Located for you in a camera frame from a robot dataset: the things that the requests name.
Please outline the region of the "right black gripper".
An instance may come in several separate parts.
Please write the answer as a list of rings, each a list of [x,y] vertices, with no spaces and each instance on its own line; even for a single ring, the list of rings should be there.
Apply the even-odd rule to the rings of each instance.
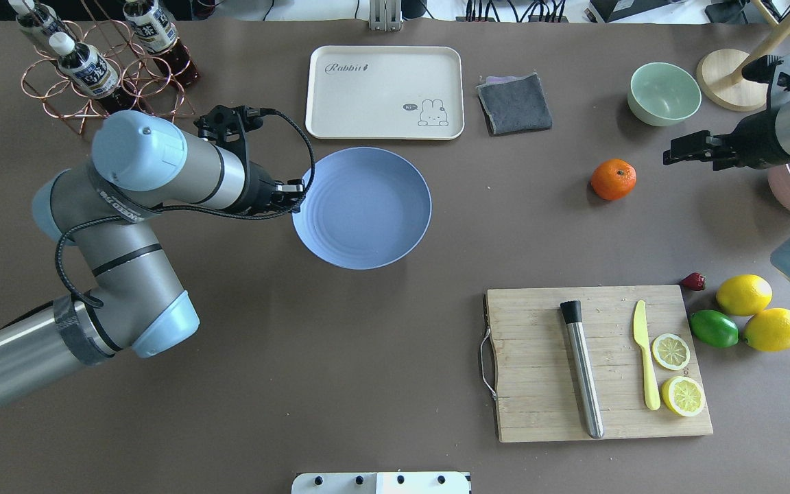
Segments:
[[[722,150],[728,157],[723,158]],[[693,132],[670,141],[662,154],[663,165],[684,161],[712,163],[717,171],[732,167],[768,169],[781,164],[781,146],[776,137],[775,116],[769,112],[747,116],[727,134]]]

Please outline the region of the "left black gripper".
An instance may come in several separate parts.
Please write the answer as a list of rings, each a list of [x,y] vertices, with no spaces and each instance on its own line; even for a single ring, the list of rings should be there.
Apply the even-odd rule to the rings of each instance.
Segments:
[[[266,215],[281,213],[295,215],[300,213],[303,199],[282,199],[283,195],[303,195],[307,185],[303,179],[288,180],[283,183],[275,180],[257,163],[250,163],[247,168],[248,188],[244,215]]]

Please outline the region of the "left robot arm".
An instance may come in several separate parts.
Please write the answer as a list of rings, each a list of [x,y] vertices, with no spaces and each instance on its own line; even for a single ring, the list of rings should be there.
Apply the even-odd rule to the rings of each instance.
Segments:
[[[151,219],[193,211],[261,221],[298,212],[311,186],[250,160],[246,135],[273,108],[216,106],[196,137],[139,110],[106,118],[87,163],[38,190],[32,215],[56,241],[67,293],[0,329],[0,407],[123,349],[151,357],[191,337],[200,317]]]

